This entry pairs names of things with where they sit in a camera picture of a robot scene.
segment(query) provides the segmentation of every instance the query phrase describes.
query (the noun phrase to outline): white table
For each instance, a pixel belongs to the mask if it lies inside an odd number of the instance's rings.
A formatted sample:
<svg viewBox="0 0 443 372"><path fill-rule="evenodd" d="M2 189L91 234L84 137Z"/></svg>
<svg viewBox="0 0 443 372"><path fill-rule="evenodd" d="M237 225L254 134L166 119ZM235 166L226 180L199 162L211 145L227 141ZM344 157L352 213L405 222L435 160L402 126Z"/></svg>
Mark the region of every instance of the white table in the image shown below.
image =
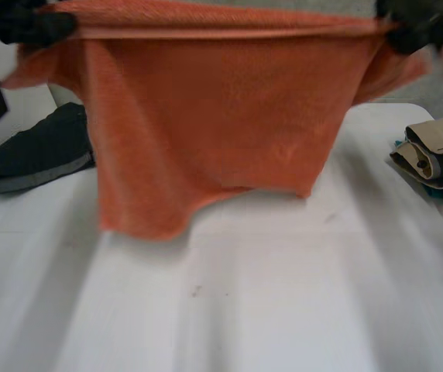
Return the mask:
<svg viewBox="0 0 443 372"><path fill-rule="evenodd" d="M354 108L307 201L172 243L99 234L93 170L0 197L0 372L443 371L443 207L386 162L430 118Z"/></svg>

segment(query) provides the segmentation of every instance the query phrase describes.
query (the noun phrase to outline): black cloth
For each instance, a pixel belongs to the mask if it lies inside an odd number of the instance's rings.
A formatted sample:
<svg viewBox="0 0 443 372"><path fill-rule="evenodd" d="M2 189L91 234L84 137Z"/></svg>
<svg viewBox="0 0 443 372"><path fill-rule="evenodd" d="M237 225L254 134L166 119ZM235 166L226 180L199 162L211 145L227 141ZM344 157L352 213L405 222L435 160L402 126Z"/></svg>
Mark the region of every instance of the black cloth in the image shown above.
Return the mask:
<svg viewBox="0 0 443 372"><path fill-rule="evenodd" d="M69 103L0 146L0 194L94 166L84 106Z"/></svg>

